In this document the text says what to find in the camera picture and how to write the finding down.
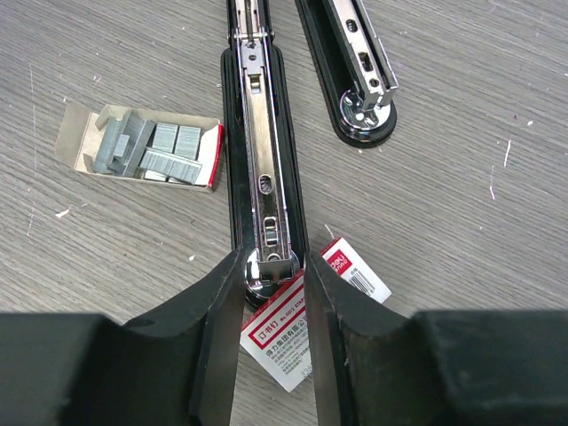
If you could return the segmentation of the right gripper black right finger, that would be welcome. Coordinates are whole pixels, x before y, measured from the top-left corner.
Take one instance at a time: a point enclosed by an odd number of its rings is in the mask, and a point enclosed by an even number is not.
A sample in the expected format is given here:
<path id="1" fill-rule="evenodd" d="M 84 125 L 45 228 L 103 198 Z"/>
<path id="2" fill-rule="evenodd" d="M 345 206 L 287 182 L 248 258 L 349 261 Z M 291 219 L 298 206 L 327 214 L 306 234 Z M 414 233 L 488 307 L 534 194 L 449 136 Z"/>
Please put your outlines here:
<path id="1" fill-rule="evenodd" d="M 319 424 L 566 424 L 566 311 L 404 317 L 318 255 L 304 285 Z"/>

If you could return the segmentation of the red white staple box sleeve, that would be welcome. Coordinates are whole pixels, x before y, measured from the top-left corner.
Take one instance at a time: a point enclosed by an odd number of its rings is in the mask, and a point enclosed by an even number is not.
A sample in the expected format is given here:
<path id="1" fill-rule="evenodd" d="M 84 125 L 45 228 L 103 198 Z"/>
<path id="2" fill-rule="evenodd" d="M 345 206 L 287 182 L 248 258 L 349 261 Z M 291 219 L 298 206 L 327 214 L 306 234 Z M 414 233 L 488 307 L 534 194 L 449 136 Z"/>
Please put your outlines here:
<path id="1" fill-rule="evenodd" d="M 391 296 L 391 290 L 345 238 L 332 240 L 321 255 L 343 280 L 377 303 Z M 240 343 L 287 392 L 311 374 L 303 272 L 285 282 L 244 322 Z"/>

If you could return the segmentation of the black stapler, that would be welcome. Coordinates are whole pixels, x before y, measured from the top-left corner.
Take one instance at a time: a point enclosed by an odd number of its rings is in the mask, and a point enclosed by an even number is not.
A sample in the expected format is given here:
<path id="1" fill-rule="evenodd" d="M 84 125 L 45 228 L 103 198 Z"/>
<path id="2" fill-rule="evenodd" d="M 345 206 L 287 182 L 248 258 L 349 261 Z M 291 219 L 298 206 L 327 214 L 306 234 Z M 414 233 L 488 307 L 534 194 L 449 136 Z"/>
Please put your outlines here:
<path id="1" fill-rule="evenodd" d="M 266 1 L 226 4 L 221 57 L 232 245 L 245 255 L 246 300 L 259 309 L 309 249 L 283 56 Z"/>
<path id="2" fill-rule="evenodd" d="M 336 135 L 360 149 L 384 143 L 397 124 L 398 80 L 360 0 L 296 2 Z"/>

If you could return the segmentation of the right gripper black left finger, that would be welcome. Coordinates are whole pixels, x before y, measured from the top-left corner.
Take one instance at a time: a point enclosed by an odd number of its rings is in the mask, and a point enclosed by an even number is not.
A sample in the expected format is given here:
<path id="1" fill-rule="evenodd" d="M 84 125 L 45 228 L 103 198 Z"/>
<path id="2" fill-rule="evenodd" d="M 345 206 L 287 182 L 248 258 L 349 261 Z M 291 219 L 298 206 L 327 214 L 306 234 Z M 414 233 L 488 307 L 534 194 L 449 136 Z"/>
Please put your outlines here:
<path id="1" fill-rule="evenodd" d="M 1 317 L 4 425 L 226 425 L 244 253 L 124 324 L 102 314 Z"/>

